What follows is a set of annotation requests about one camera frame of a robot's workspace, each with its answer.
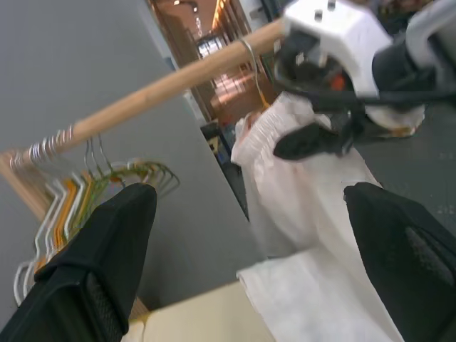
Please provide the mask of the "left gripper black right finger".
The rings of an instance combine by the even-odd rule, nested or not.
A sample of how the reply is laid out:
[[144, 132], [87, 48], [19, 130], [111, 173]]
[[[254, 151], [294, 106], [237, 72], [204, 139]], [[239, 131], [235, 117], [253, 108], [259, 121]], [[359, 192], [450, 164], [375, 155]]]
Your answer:
[[455, 340], [455, 236], [420, 203], [367, 182], [344, 200], [364, 269], [404, 341]]

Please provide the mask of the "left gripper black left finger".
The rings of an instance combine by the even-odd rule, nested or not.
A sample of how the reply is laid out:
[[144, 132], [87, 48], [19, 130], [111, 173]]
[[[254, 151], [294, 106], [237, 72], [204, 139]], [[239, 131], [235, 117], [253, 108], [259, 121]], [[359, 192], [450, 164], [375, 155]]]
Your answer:
[[153, 186], [135, 183], [99, 205], [34, 277], [2, 341], [121, 341], [157, 209]]

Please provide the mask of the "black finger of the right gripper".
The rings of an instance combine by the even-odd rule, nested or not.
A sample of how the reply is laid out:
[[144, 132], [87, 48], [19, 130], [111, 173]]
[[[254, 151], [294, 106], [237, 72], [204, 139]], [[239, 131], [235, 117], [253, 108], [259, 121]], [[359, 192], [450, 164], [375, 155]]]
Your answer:
[[282, 160], [302, 160], [321, 153], [339, 153], [339, 136], [317, 123], [301, 126], [276, 142], [273, 154]]

